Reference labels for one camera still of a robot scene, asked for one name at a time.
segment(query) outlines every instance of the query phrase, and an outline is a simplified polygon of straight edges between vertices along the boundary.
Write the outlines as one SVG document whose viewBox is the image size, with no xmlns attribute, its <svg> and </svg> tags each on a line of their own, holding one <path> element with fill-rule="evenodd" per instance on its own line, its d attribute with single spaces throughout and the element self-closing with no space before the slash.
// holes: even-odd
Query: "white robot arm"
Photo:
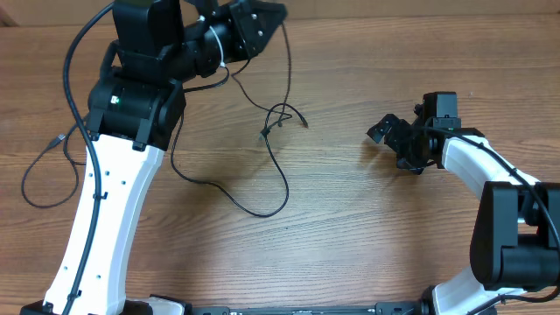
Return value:
<svg viewBox="0 0 560 315">
<path fill-rule="evenodd" d="M 414 314 L 423 315 L 493 314 L 492 305 L 503 297 L 519 299 L 527 291 L 558 286 L 560 186 L 540 183 L 515 169 L 479 131 L 462 129 L 455 93 L 425 94 L 415 113 L 412 124 L 388 114 L 367 134 L 377 143 L 385 138 L 396 152 L 397 168 L 420 175 L 425 167 L 437 165 L 457 175 L 480 207 L 471 265 L 451 281 L 429 288 L 420 304 L 409 308 L 420 308 Z M 535 196 L 546 200 L 546 207 L 537 205 Z M 538 227 L 537 234 L 519 234 L 519 223 Z M 542 301 L 555 295 L 557 291 Z"/>
</svg>

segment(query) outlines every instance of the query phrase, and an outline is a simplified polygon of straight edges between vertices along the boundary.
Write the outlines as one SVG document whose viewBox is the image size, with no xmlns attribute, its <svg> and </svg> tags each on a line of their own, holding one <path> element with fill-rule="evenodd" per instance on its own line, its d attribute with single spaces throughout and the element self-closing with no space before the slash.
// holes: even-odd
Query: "wood grain surface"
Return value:
<svg viewBox="0 0 560 315">
<path fill-rule="evenodd" d="M 288 19 L 421 17 L 492 14 L 556 14 L 560 0 L 265 0 L 286 4 Z M 110 0 L 0 0 L 8 25 L 84 25 Z M 220 4 L 229 2 L 219 0 Z M 183 20 L 190 24 L 196 10 L 180 0 Z M 100 24 L 112 25 L 111 16 Z"/>
<path fill-rule="evenodd" d="M 272 130 L 290 202 L 258 220 L 212 187 L 181 180 L 169 157 L 155 177 L 129 261 L 130 297 L 150 293 L 232 307 L 372 305 L 416 299 L 468 265 L 478 201 L 446 171 L 414 176 L 364 134 L 385 114 L 412 120 L 424 93 L 456 91 L 466 127 L 484 132 L 521 170 L 558 181 L 560 17 L 392 17 L 291 21 L 289 102 L 307 118 Z M 73 124 L 62 61 L 78 27 L 0 29 L 0 312 L 43 298 L 64 254 L 78 196 L 38 210 L 20 196 L 25 168 Z M 71 82 L 81 113 L 113 27 L 95 27 L 76 52 Z M 271 106 L 286 89 L 276 34 L 240 78 Z M 187 86 L 217 81 L 221 75 Z M 265 112 L 234 82 L 187 96 L 180 169 L 221 182 L 267 213 L 284 188 L 257 139 Z M 83 142 L 71 141 L 83 159 Z M 74 177 L 60 148 L 29 177 L 37 202 L 63 198 Z M 558 313 L 560 302 L 508 304 L 503 314 Z"/>
</svg>

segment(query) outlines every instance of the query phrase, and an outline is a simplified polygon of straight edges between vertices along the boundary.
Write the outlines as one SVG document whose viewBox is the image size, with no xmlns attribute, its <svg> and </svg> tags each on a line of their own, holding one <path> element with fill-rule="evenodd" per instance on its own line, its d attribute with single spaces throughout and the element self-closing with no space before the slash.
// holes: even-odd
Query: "wire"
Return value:
<svg viewBox="0 0 560 315">
<path fill-rule="evenodd" d="M 283 32 L 283 38 L 284 38 L 284 41 L 285 41 L 285 44 L 286 44 L 286 51 L 287 51 L 287 54 L 288 54 L 288 87 L 286 88 L 286 94 L 283 98 L 283 103 L 286 103 L 288 101 L 288 98 L 290 97 L 290 91 L 291 91 L 291 49 L 290 49 L 290 41 L 288 40 L 288 32 L 286 31 L 286 26 L 284 25 L 284 23 L 282 23 L 282 32 Z M 243 65 L 241 67 L 241 69 L 239 69 L 235 73 L 232 73 L 231 77 L 239 85 L 239 88 L 243 92 L 243 95 L 245 95 L 245 97 L 248 99 L 249 102 L 251 102 L 251 104 L 253 104 L 258 109 L 269 111 L 270 110 L 269 108 L 265 108 L 264 106 L 259 105 L 255 101 L 253 101 L 253 99 L 251 99 L 249 97 L 249 94 L 245 90 L 245 87 L 243 87 L 242 83 L 239 81 L 239 79 L 237 79 L 237 75 L 240 74 L 241 72 L 243 72 L 243 70 L 245 70 L 247 68 L 247 66 L 249 65 L 250 62 L 251 62 L 251 59 L 248 59 L 247 62 L 245 63 L 245 65 Z M 278 118 L 278 123 L 277 123 L 279 127 L 282 127 L 282 121 L 285 121 L 285 120 L 288 120 L 288 119 L 292 118 L 292 115 L 285 113 L 285 108 L 286 107 L 283 106 L 283 109 L 282 109 L 281 112 L 280 111 L 272 111 L 273 113 L 280 114 L 280 117 Z"/>
<path fill-rule="evenodd" d="M 222 85 L 226 84 L 226 82 L 228 82 L 228 80 L 229 80 L 229 68 L 227 66 L 224 66 L 223 68 L 226 69 L 227 74 L 226 74 L 226 77 L 224 79 L 222 79 L 221 81 L 216 82 L 214 84 L 208 84 L 208 85 L 205 85 L 205 86 L 202 86 L 202 87 L 185 88 L 185 89 L 183 89 L 183 92 L 190 93 L 190 92 L 196 92 L 196 91 L 204 91 L 204 90 L 207 90 L 207 89 L 210 89 L 210 88 L 221 87 Z"/>
<path fill-rule="evenodd" d="M 458 138 L 462 141 L 465 141 L 468 144 L 471 144 L 471 145 L 479 148 L 480 150 L 483 150 L 488 155 L 490 155 L 494 160 L 496 160 L 496 162 L 498 162 L 498 164 L 500 164 L 507 172 L 509 172 L 509 174 L 512 177 L 517 179 L 523 185 L 523 187 L 525 187 L 525 189 L 527 189 L 529 191 L 531 197 L 533 197 L 536 204 L 539 206 L 539 209 L 541 210 L 542 217 L 544 218 L 547 225 L 549 226 L 550 231 L 552 232 L 552 236 L 553 236 L 554 241 L 556 243 L 556 249 L 558 251 L 558 254 L 560 255 L 560 237 L 558 236 L 558 231 L 557 231 L 556 226 L 554 225 L 554 222 L 550 218 L 549 210 L 544 205 L 543 200 L 536 193 L 535 188 L 531 184 L 529 184 L 529 182 L 525 178 L 523 178 L 521 175 L 519 175 L 519 173 L 517 173 L 517 169 L 511 167 L 509 165 L 509 163 L 506 160 L 504 160 L 503 157 L 501 157 L 494 150 L 490 150 L 483 143 L 477 143 L 476 141 L 473 141 L 473 140 L 467 138 L 466 136 L 461 136 L 461 135 L 458 135 L 454 132 L 451 132 L 451 131 L 448 131 L 448 130 L 445 130 L 445 129 L 436 129 L 436 128 L 425 127 L 425 126 L 424 127 L 417 127 L 417 128 L 414 128 L 414 129 L 424 130 L 424 131 L 433 131 L 433 132 L 437 132 L 437 133 L 444 134 L 444 135 L 447 135 L 447 136 L 456 137 L 456 138 Z M 517 300 L 517 301 L 528 302 L 528 303 L 545 303 L 545 302 L 552 301 L 553 299 L 558 297 L 559 294 L 560 294 L 560 286 L 557 286 L 556 289 L 553 290 L 546 297 L 522 297 L 522 296 L 516 296 L 516 295 L 502 294 L 502 295 L 498 295 L 497 297 L 487 301 L 486 303 L 477 307 L 476 309 L 474 309 L 472 311 L 469 311 L 467 313 L 467 315 L 478 314 L 479 312 L 483 312 L 486 309 L 494 306 L 495 304 L 497 304 L 499 302 L 506 303 L 507 300 Z"/>
<path fill-rule="evenodd" d="M 269 109 L 269 113 L 267 114 L 266 117 L 266 121 L 264 123 L 264 128 L 267 129 L 268 123 L 269 123 L 269 118 L 270 118 L 270 114 L 272 114 L 274 112 L 274 109 L 276 107 L 279 106 L 287 106 L 290 109 L 292 109 L 294 112 L 297 113 L 297 115 L 300 117 L 300 119 L 302 120 L 302 122 L 304 123 L 304 126 L 307 127 L 307 121 L 304 119 L 304 117 L 299 114 L 299 112 L 293 108 L 291 105 L 286 104 L 286 103 L 280 103 L 277 104 L 275 106 L 273 106 L 271 109 Z M 267 135 L 263 135 L 264 137 L 264 142 L 266 143 L 266 148 L 269 151 L 270 154 L 270 158 L 272 159 L 272 162 L 274 163 L 275 167 L 278 169 L 278 172 L 280 173 L 280 176 L 282 176 L 282 181 L 283 184 L 286 188 L 286 197 L 282 203 L 282 205 L 276 209 L 275 211 L 268 213 L 268 214 L 261 214 L 261 213 L 255 213 L 253 211 L 248 210 L 246 207 L 242 206 L 239 202 L 237 202 L 237 200 L 235 200 L 235 198 L 225 189 L 223 188 L 220 184 L 217 184 L 213 181 L 207 181 L 207 180 L 198 180 L 198 179 L 194 179 L 194 178 L 189 178 L 187 177 L 185 174 L 183 174 L 175 165 L 175 147 L 177 145 L 177 141 L 179 140 L 179 135 L 181 134 L 181 130 L 183 129 L 183 123 L 185 121 L 185 114 L 181 115 L 181 121 L 179 123 L 178 129 L 177 129 L 177 134 L 175 134 L 175 138 L 173 140 L 173 146 L 171 147 L 171 168 L 184 180 L 189 181 L 191 183 L 194 184 L 199 184 L 199 185 L 210 185 L 210 186 L 214 186 L 216 188 L 218 188 L 222 193 L 224 193 L 226 195 L 226 197 L 231 200 L 231 202 L 234 203 L 234 205 L 236 205 L 237 207 L 239 207 L 241 210 L 243 210 L 244 212 L 246 212 L 247 214 L 251 214 L 257 218 L 270 218 L 272 216 L 274 216 L 275 214 L 278 214 L 280 211 L 282 211 L 282 209 L 284 209 L 284 207 L 286 206 L 286 204 L 288 203 L 288 199 L 290 198 L 290 187 L 288 185 L 288 179 L 286 179 L 286 176 L 284 175 L 284 172 L 282 171 L 282 169 L 280 168 L 280 165 L 278 164 L 277 160 L 274 158 L 274 154 L 272 153 L 272 149 L 270 148 L 270 143 L 269 143 L 269 139 L 267 138 Z"/>
<path fill-rule="evenodd" d="M 64 204 L 65 202 L 69 201 L 75 194 L 76 191 L 78 190 L 78 184 L 80 183 L 80 176 L 78 175 L 78 169 L 76 168 L 76 163 L 73 161 L 70 161 L 70 159 L 68 161 L 70 161 L 70 165 L 72 166 L 73 169 L 73 174 L 75 176 L 75 183 L 73 186 L 72 191 L 70 192 L 70 194 L 65 197 L 63 200 L 53 203 L 51 205 L 39 205 L 34 203 L 33 201 L 31 201 L 29 199 L 29 197 L 27 197 L 27 194 L 25 193 L 25 181 L 27 180 L 27 175 L 29 175 L 29 172 L 32 170 L 33 166 L 35 166 L 35 164 L 50 150 L 56 148 L 57 146 L 59 146 L 59 144 L 62 142 L 62 140 L 67 140 L 68 136 L 65 136 L 64 134 L 61 134 L 60 136 L 57 136 L 56 138 L 54 138 L 49 145 L 46 146 L 46 148 L 39 153 L 39 155 L 37 156 L 37 158 L 35 158 L 35 160 L 29 165 L 29 167 L 27 168 L 27 170 L 25 170 L 24 176 L 21 179 L 21 195 L 22 197 L 24 197 L 25 202 L 27 202 L 30 206 L 32 207 L 36 207 L 39 209 L 49 209 L 49 208 L 53 208 L 53 207 L 58 207 L 62 204 Z"/>
<path fill-rule="evenodd" d="M 241 69 L 239 69 L 237 72 L 232 73 L 231 77 L 234 79 L 234 81 L 239 85 L 239 87 L 241 88 L 241 91 L 243 92 L 243 94 L 245 95 L 245 97 L 256 107 L 258 107 L 259 109 L 262 110 L 266 110 L 268 112 L 267 117 L 266 117 L 266 121 L 264 124 L 264 129 L 261 131 L 260 136 L 264 139 L 264 142 L 266 143 L 266 147 L 267 150 L 269 151 L 270 154 L 270 158 L 272 158 L 272 161 L 274 162 L 274 165 L 276 166 L 276 168 L 278 169 L 278 172 L 280 173 L 280 175 L 282 176 L 282 180 L 284 183 L 284 186 L 286 188 L 286 197 L 283 201 L 283 204 L 275 211 L 268 213 L 268 214 L 260 214 L 260 213 L 255 213 L 253 211 L 248 210 L 246 207 L 242 206 L 237 200 L 235 200 L 235 198 L 225 189 L 223 188 L 220 184 L 217 184 L 213 181 L 208 181 L 208 180 L 198 180 L 198 179 L 194 179 L 194 178 L 189 178 L 187 177 L 185 174 L 183 174 L 175 165 L 175 147 L 177 145 L 177 141 L 179 140 L 179 136 L 181 133 L 181 130 L 183 129 L 183 123 L 185 121 L 185 113 L 183 113 L 181 115 L 181 121 L 179 123 L 178 129 L 177 129 L 177 133 L 175 135 L 175 138 L 173 140 L 173 145 L 171 147 L 171 168 L 184 180 L 189 181 L 191 183 L 194 184 L 199 184 L 199 185 L 210 185 L 210 186 L 214 186 L 216 188 L 218 188 L 220 191 L 222 191 L 226 197 L 231 200 L 231 202 L 233 202 L 237 207 L 239 207 L 241 210 L 243 210 L 244 212 L 251 214 L 255 217 L 258 218 L 269 218 L 275 214 L 278 214 L 288 203 L 288 199 L 290 198 L 290 187 L 288 185 L 288 180 L 286 179 L 286 177 L 284 176 L 284 172 L 282 171 L 282 169 L 280 168 L 280 165 L 278 165 L 278 162 L 276 161 L 276 159 L 274 158 L 274 154 L 272 153 L 272 149 L 270 148 L 270 144 L 269 144 L 269 139 L 267 138 L 267 135 L 270 133 L 270 130 L 274 127 L 274 126 L 282 126 L 282 122 L 286 121 L 288 119 L 291 119 L 293 117 L 293 115 L 291 114 L 287 114 L 285 113 L 285 109 L 286 107 L 292 109 L 295 113 L 297 113 L 297 115 L 299 116 L 299 118 L 301 119 L 302 123 L 304 124 L 304 126 L 307 128 L 308 124 L 307 121 L 305 120 L 305 118 L 295 109 L 293 108 L 290 104 L 286 103 L 288 101 L 288 97 L 290 96 L 290 90 L 291 90 L 291 50 L 290 50 L 290 43 L 288 40 L 288 35 L 287 35 L 287 31 L 285 28 L 284 23 L 282 23 L 282 30 L 283 30 L 283 36 L 284 36 L 284 40 L 286 43 L 286 49 L 288 51 L 288 87 L 286 89 L 286 94 L 283 98 L 283 102 L 273 106 L 272 108 L 265 108 L 259 104 L 257 104 L 256 102 L 254 102 L 249 95 L 247 94 L 247 91 L 245 91 L 245 88 L 243 87 L 242 83 L 235 78 L 235 76 L 237 74 L 240 74 L 243 70 L 245 70 L 245 68 L 247 68 L 247 66 L 249 65 L 249 62 L 251 61 L 251 59 L 248 59 L 247 62 L 245 63 L 245 65 L 243 65 L 241 67 Z M 206 86 L 202 86 L 202 87 L 192 87 L 192 88 L 186 88 L 184 89 L 185 93 L 189 93 L 189 92 L 194 92 L 194 91 L 201 91 L 201 90 L 205 90 L 205 89 L 209 89 L 209 88 L 217 88 L 222 86 L 223 84 L 225 84 L 228 81 L 229 78 L 229 70 L 226 67 L 227 70 L 227 76 L 224 80 L 221 80 L 220 82 L 214 83 L 214 84 L 210 84 L 210 85 L 206 85 Z M 280 111 L 275 111 L 274 109 L 276 107 L 282 106 L 282 112 Z M 269 118 L 270 115 L 272 113 L 276 113 L 276 114 L 280 114 L 280 117 L 278 118 L 277 121 L 273 122 L 270 126 L 268 125 L 269 123 Z"/>
<path fill-rule="evenodd" d="M 89 117 L 89 114 L 87 114 L 86 116 L 84 116 L 83 120 L 87 120 Z M 37 158 L 35 158 L 35 160 L 29 165 L 29 167 L 27 168 L 27 170 L 25 170 L 24 176 L 21 179 L 21 195 L 24 198 L 25 202 L 27 202 L 30 206 L 32 207 L 36 207 L 39 209 L 49 209 L 49 208 L 53 208 L 53 207 L 58 207 L 64 203 L 66 203 L 67 201 L 69 201 L 78 191 L 78 185 L 80 184 L 80 175 L 78 174 L 78 169 L 76 168 L 77 165 L 79 166 L 83 166 L 85 165 L 85 163 L 82 162 L 76 162 L 75 160 L 72 159 L 72 157 L 70 157 L 70 154 L 68 153 L 68 140 L 70 139 L 70 136 L 74 133 L 74 131 L 76 130 L 76 128 L 78 128 L 78 125 L 75 124 L 69 131 L 68 133 L 64 134 L 60 134 L 59 136 L 55 137 L 47 146 L 46 148 L 39 153 L 39 155 L 37 156 Z M 27 176 L 29 175 L 29 172 L 32 170 L 32 168 L 35 166 L 36 163 L 39 162 L 39 160 L 41 158 L 43 158 L 43 156 L 50 150 L 56 148 L 57 146 L 59 146 L 60 143 L 63 143 L 62 146 L 62 151 L 64 152 L 64 156 L 66 157 L 66 159 L 68 160 L 68 162 L 70 162 L 70 165 L 72 166 L 73 169 L 73 174 L 75 177 L 75 181 L 74 181 L 74 186 L 72 191 L 70 192 L 70 194 L 65 197 L 63 200 L 56 202 L 54 204 L 51 205 L 39 205 L 34 203 L 33 201 L 31 201 L 29 199 L 29 197 L 27 197 L 27 193 L 25 192 L 25 181 L 27 180 Z"/>
<path fill-rule="evenodd" d="M 87 113 L 83 118 L 82 121 L 86 121 L 89 118 L 89 113 Z M 68 153 L 68 140 L 70 140 L 70 136 L 74 133 L 74 131 L 76 130 L 76 128 L 78 128 L 78 125 L 75 124 L 66 134 L 66 138 L 64 139 L 64 143 L 62 145 L 62 152 L 64 152 L 64 156 L 66 157 L 66 159 L 68 160 L 68 162 L 70 162 L 70 164 L 72 165 L 79 165 L 79 166 L 86 166 L 86 163 L 84 162 L 77 162 L 75 161 L 71 156 L 70 153 Z"/>
<path fill-rule="evenodd" d="M 74 300 L 80 295 L 80 291 L 79 291 L 80 282 L 81 282 L 81 278 L 83 277 L 86 264 L 88 263 L 89 252 L 91 250 L 92 243 L 94 241 L 95 229 L 97 228 L 97 220 L 99 218 L 99 208 L 102 199 L 101 198 L 102 176 L 101 176 L 101 169 L 99 166 L 99 160 L 97 159 L 97 154 L 95 153 L 94 144 L 89 138 L 89 134 L 88 131 L 86 130 L 86 126 L 84 126 L 84 123 L 81 120 L 80 112 L 78 111 L 74 98 L 72 97 L 72 91 L 70 89 L 70 79 L 69 79 L 70 64 L 72 63 L 72 57 L 74 56 L 76 47 L 78 46 L 78 44 L 80 43 L 84 35 L 86 35 L 89 29 L 91 29 L 95 25 L 95 23 L 97 23 L 97 21 L 99 21 L 105 14 L 107 14 L 111 10 L 113 10 L 113 3 L 108 4 L 99 13 L 97 13 L 89 22 L 87 22 L 87 24 L 84 25 L 84 27 L 80 30 L 78 35 L 76 35 L 75 39 L 72 41 L 72 44 L 68 48 L 68 53 L 66 54 L 66 58 L 64 60 L 64 68 L 62 71 L 62 81 L 64 85 L 66 100 L 68 101 L 68 106 L 72 111 L 72 115 L 76 121 L 78 130 L 80 130 L 81 136 L 84 138 L 87 149 L 89 150 L 89 156 L 91 157 L 92 166 L 94 168 L 94 179 L 95 179 L 94 209 L 91 215 L 89 230 L 87 231 L 86 244 L 84 245 L 84 251 L 81 254 L 80 264 L 78 265 L 78 269 L 76 271 L 76 277 L 73 280 L 72 289 L 70 290 L 70 294 L 68 294 L 66 306 L 64 307 L 64 311 L 62 312 L 62 315 L 68 315 L 70 313 L 70 310 L 72 309 L 72 305 L 74 304 Z"/>
</svg>

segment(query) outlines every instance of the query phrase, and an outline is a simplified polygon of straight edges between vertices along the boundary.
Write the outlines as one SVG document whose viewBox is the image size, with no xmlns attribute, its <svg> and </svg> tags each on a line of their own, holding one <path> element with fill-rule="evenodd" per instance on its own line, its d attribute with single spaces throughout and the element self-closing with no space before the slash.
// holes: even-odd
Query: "robotic arm link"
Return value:
<svg viewBox="0 0 560 315">
<path fill-rule="evenodd" d="M 429 288 L 414 314 L 491 314 L 495 299 L 554 298 L 557 290 L 542 300 L 518 295 L 560 284 L 560 185 L 518 171 L 479 131 L 462 129 L 455 93 L 425 94 L 414 112 L 412 124 L 388 114 L 367 134 L 377 143 L 385 138 L 396 152 L 397 168 L 420 175 L 437 165 L 457 175 L 480 200 L 471 266 Z M 519 234 L 519 223 L 538 227 L 536 234 Z"/>
<path fill-rule="evenodd" d="M 488 315 L 496 313 L 493 306 L 500 301 L 560 284 L 560 185 L 541 183 L 517 171 L 478 130 L 461 128 L 455 93 L 437 92 L 426 94 L 423 104 L 416 105 L 412 124 L 388 114 L 367 134 L 377 143 L 385 138 L 396 152 L 397 168 L 420 175 L 437 165 L 456 174 L 480 200 L 471 265 L 451 281 L 428 288 L 418 301 L 368 307 L 230 310 L 193 308 L 159 296 L 127 300 L 132 240 L 145 195 L 186 107 L 183 82 L 210 76 L 226 63 L 256 57 L 287 16 L 279 3 L 188 2 L 201 18 L 187 27 L 182 25 L 179 0 L 114 2 L 119 39 L 109 45 L 88 100 L 87 129 L 99 161 L 103 194 L 92 196 L 99 183 L 88 149 L 80 204 L 62 264 L 45 299 L 24 306 L 20 314 L 64 313 L 74 279 L 81 273 L 78 266 L 97 199 L 102 200 L 98 233 L 80 275 L 72 315 Z M 115 56 L 120 66 L 113 66 Z M 536 234 L 519 234 L 519 222 L 538 227 Z M 542 299 L 517 299 L 544 302 L 557 294 L 556 290 Z"/>
</svg>

